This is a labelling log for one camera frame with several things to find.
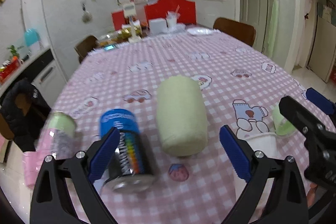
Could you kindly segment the pale green cup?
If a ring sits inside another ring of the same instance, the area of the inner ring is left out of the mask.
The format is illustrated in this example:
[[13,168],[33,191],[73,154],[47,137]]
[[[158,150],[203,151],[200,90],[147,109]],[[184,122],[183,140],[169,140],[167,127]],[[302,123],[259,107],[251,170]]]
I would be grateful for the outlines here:
[[206,107],[191,78],[178,75],[160,84],[156,121],[162,149],[171,156],[191,156],[208,144]]

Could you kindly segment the small green clear cup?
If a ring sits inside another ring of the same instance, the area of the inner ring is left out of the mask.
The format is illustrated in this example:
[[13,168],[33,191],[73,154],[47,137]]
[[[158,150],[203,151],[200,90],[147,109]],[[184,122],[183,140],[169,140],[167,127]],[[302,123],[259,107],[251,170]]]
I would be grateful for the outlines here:
[[285,137],[292,135],[296,128],[281,113],[279,105],[276,104],[272,111],[272,118],[276,135]]

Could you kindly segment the white paper cup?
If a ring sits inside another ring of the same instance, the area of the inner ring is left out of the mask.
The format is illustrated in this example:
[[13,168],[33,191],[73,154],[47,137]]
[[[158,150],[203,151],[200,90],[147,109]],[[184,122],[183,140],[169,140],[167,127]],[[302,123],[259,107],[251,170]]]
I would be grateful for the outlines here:
[[[247,141],[247,143],[254,151],[259,150],[264,152],[268,158],[275,159],[278,156],[276,134],[273,132],[265,132],[254,135],[248,134],[247,132],[240,132],[238,133],[238,138]],[[272,188],[273,181],[273,178],[269,178],[267,180],[260,201],[256,207],[257,210],[264,209]],[[243,189],[246,186],[246,182],[243,179],[240,179],[235,172],[234,186],[236,199],[238,200],[240,194],[243,192]]]

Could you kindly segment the pink green labelled can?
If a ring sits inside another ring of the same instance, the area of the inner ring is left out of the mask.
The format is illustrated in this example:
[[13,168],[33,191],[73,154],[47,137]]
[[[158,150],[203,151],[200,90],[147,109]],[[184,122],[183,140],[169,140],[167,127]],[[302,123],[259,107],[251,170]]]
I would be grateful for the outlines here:
[[77,124],[71,116],[61,111],[53,112],[39,139],[39,157],[51,155],[56,160],[71,158],[74,155],[76,128]]

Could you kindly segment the pink checked tablecloth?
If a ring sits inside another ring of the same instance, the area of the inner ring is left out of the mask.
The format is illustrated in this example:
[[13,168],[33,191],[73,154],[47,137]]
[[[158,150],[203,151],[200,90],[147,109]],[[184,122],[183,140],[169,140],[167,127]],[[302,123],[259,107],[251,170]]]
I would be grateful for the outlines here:
[[76,122],[56,147],[44,129],[38,155],[87,149],[114,109],[134,115],[155,183],[141,193],[101,196],[119,223],[219,223],[235,201],[235,172],[219,141],[229,125],[239,138],[273,132],[272,117],[289,95],[329,129],[330,118],[305,98],[306,87],[266,56],[217,32],[149,38],[84,59],[54,109]]

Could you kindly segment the blue black metal can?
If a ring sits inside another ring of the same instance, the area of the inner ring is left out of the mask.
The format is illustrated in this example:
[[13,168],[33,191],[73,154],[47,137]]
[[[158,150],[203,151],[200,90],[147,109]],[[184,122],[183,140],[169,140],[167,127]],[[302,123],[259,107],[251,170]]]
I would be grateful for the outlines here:
[[105,185],[117,193],[138,193],[147,190],[155,180],[147,158],[135,115],[126,109],[112,109],[100,119],[100,135],[115,127],[120,141],[108,165]]

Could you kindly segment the black jacket on chair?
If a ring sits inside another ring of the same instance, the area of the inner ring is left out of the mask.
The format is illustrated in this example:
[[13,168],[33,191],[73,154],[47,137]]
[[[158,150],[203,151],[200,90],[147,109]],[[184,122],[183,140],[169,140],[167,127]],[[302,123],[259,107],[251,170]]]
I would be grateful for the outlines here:
[[38,89],[22,79],[7,92],[1,103],[1,118],[10,133],[3,134],[12,140],[22,152],[35,151],[51,108]]

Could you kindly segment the brown chair right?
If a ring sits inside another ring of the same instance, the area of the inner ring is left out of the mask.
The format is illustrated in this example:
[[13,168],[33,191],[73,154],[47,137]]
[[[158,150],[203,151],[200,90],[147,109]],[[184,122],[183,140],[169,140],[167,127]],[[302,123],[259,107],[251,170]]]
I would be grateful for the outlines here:
[[224,32],[251,47],[255,42],[256,29],[249,24],[227,18],[217,18],[214,22],[213,29]]

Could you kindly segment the brown chair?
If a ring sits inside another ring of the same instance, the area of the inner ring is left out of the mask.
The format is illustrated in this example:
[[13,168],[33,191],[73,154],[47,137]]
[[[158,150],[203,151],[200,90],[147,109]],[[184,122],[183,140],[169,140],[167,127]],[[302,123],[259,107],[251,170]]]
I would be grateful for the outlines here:
[[88,53],[96,48],[97,38],[93,35],[87,36],[83,41],[77,43],[74,49],[78,54],[79,63],[82,63]]
[[256,29],[249,24],[227,18],[217,18],[214,22],[213,29],[224,32],[251,47],[255,42]]

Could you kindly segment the red basket with items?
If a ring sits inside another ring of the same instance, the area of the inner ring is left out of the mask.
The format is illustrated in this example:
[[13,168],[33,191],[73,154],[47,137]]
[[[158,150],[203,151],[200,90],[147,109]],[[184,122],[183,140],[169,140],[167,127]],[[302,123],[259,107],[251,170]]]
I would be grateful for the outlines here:
[[9,78],[9,76],[14,73],[21,66],[21,61],[18,57],[13,57],[11,63],[5,69],[1,70],[0,73],[0,83],[1,85]]

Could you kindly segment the brown chair left far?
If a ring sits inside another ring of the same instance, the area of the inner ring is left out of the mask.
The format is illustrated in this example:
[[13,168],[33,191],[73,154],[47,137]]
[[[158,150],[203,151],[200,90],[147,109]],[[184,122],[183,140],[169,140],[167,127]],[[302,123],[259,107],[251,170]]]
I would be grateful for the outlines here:
[[78,54],[79,63],[82,63],[88,53],[96,48],[97,38],[93,35],[87,36],[83,41],[77,43],[74,49]]

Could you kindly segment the blue white humidifier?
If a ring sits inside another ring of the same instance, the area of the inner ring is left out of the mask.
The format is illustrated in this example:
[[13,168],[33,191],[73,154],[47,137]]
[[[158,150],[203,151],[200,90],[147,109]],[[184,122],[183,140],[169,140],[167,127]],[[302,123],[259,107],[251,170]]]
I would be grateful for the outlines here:
[[38,32],[33,28],[29,28],[25,31],[24,38],[26,46],[28,47],[40,41]]

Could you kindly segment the white tissue box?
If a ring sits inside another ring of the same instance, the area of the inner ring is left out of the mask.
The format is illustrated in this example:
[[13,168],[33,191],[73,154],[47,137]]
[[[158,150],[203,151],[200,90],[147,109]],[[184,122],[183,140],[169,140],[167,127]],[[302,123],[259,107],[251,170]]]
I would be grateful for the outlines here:
[[164,18],[150,19],[149,29],[152,35],[163,34],[167,31],[167,22]]

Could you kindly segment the red gift bag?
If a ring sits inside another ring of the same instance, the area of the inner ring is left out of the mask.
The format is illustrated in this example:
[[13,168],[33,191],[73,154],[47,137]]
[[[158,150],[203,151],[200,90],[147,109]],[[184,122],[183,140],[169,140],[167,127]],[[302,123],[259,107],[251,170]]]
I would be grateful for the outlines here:
[[188,0],[157,0],[154,4],[145,5],[146,20],[165,18],[168,12],[177,12],[178,23],[197,24],[196,4]]

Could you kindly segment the small red box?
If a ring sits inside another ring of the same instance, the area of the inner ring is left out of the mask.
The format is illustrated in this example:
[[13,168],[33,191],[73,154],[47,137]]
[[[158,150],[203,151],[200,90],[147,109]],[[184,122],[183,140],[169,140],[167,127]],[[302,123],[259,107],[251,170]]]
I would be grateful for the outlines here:
[[112,22],[114,25],[114,29],[116,31],[122,29],[123,25],[127,25],[129,24],[129,20],[126,19],[123,11],[116,11],[116,12],[112,12]]

